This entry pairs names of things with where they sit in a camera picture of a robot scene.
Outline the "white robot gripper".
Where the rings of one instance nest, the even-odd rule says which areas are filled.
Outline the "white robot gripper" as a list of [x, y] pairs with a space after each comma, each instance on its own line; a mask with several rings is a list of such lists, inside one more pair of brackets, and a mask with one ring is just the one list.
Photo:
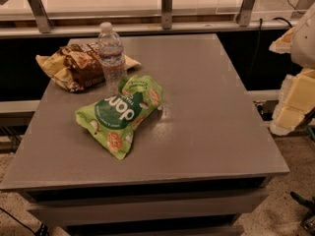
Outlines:
[[315, 108], [315, 3], [298, 21], [273, 41], [269, 50], [290, 52], [293, 63], [304, 67], [296, 76], [287, 75], [282, 83], [270, 130], [278, 136], [294, 131]]

